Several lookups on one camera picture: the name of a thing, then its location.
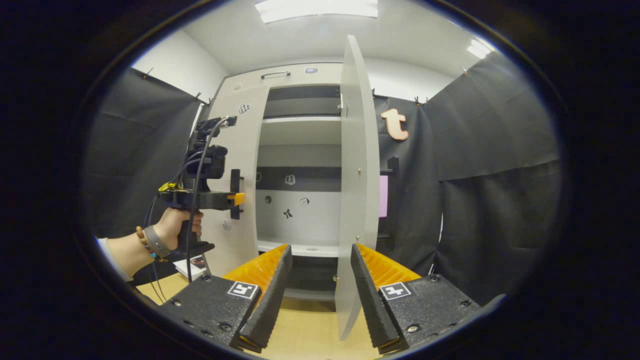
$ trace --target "black cable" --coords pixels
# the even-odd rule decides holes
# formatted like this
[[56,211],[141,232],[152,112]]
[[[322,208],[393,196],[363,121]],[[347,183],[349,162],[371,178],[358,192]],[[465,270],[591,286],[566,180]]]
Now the black cable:
[[158,295],[158,292],[156,291],[156,287],[154,286],[154,280],[151,279],[151,274],[149,274],[149,284],[151,284],[151,287],[154,289],[154,293],[156,293],[156,295],[158,296],[158,300],[160,300],[160,304],[162,304],[162,298],[160,297],[160,295]]
[[147,213],[145,213],[145,219],[142,223],[143,227],[147,227],[148,223],[150,222],[150,215],[149,213],[151,212],[151,209],[153,208],[154,204],[156,203],[156,197],[158,195],[156,194],[153,198],[153,200],[151,200],[151,203],[149,204],[149,207],[147,208]]
[[160,279],[158,279],[158,272],[156,272],[156,262],[154,261],[153,263],[151,263],[151,266],[153,266],[154,268],[154,275],[156,276],[156,282],[158,283],[158,289],[160,289],[160,294],[162,294],[162,297],[164,298],[164,302],[166,302],[166,296],[162,292],[162,286],[160,286]]
[[187,169],[187,167],[191,164],[195,164],[197,163],[199,160],[191,160],[191,161],[187,161],[184,166],[182,167],[182,169],[180,169],[180,171],[178,171],[178,174],[176,174],[173,179],[169,180],[169,183],[172,183],[176,180],[178,180],[178,177],[180,177],[180,175],[182,175],[182,173]]
[[202,151],[194,152],[193,154],[191,154],[190,157],[187,158],[186,161],[189,161],[191,159],[195,159],[198,155],[201,155],[201,154],[202,154]]
[[222,123],[224,122],[228,122],[228,118],[224,118],[222,120],[220,120],[212,129],[211,129],[211,133],[209,134],[209,139],[207,139],[207,145],[204,146],[204,149],[202,150],[202,156],[200,157],[200,163],[198,164],[198,171],[196,172],[196,181],[195,184],[193,185],[193,201],[191,202],[191,211],[189,213],[189,227],[187,228],[187,238],[185,241],[187,241],[186,244],[186,255],[187,255],[187,279],[189,279],[189,282],[192,281],[191,278],[191,256],[189,255],[189,240],[191,239],[191,233],[192,233],[192,229],[193,229],[193,216],[195,215],[196,212],[196,199],[198,198],[198,185],[200,184],[200,173],[202,172],[202,164],[204,164],[204,159],[207,156],[207,150],[209,149],[209,144],[211,144],[211,140],[213,139],[213,134],[216,133],[216,130],[218,130],[218,128],[222,125]]
[[147,219],[147,223],[145,224],[145,228],[151,225],[151,220],[153,219],[154,207],[156,206],[156,200],[158,199],[158,195],[154,197],[154,200],[151,202],[151,210],[149,211],[149,219]]

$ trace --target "ceiling light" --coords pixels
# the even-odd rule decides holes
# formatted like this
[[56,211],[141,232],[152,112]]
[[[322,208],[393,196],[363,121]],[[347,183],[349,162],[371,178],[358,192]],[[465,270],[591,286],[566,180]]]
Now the ceiling light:
[[472,53],[473,55],[476,55],[480,59],[484,59],[484,57],[486,56],[486,54],[484,54],[481,50],[479,50],[475,46],[468,47],[467,51]]
[[471,40],[471,45],[473,45],[473,47],[475,47],[476,49],[482,51],[484,54],[489,54],[491,52],[491,50],[487,49],[486,46],[484,46],[483,44],[480,44],[475,40]]
[[378,0],[265,0],[255,8],[265,24],[307,15],[378,17]]

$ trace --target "cabinet door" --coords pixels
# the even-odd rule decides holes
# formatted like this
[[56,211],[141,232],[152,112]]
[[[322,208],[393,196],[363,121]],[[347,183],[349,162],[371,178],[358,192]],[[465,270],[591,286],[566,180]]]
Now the cabinet door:
[[269,88],[257,87],[213,102],[209,119],[237,115],[235,126],[222,129],[212,140],[228,149],[225,173],[221,179],[209,179],[212,191],[229,191],[231,169],[240,169],[240,191],[244,205],[239,220],[231,219],[229,210],[202,210],[202,237],[216,245],[205,253],[209,270],[215,276],[225,275],[258,256],[255,228],[255,167],[262,115]]
[[357,241],[375,249],[380,197],[375,108],[364,59],[352,35],[347,36],[344,50],[340,93],[342,198],[335,308],[340,340],[345,340],[362,307],[351,270],[351,246]]

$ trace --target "beaded bracelet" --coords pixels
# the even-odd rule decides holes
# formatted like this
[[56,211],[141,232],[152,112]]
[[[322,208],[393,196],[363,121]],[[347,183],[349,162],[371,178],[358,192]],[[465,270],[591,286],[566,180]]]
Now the beaded bracelet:
[[148,241],[145,237],[145,233],[142,232],[142,227],[136,226],[136,235],[138,235],[140,242],[142,243],[142,245],[145,246],[145,249],[149,251],[149,254],[151,254],[152,258],[158,260],[161,263],[167,261],[167,259],[158,256],[153,250],[151,250],[151,248],[149,247]]

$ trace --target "cabinet handle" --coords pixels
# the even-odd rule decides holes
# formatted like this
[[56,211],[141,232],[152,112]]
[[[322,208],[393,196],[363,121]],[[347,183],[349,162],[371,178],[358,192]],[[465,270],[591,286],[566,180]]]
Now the cabinet handle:
[[278,71],[278,72],[270,72],[269,74],[260,75],[260,78],[264,79],[265,76],[276,75],[276,74],[285,74],[286,76],[291,75],[291,73],[288,71]]

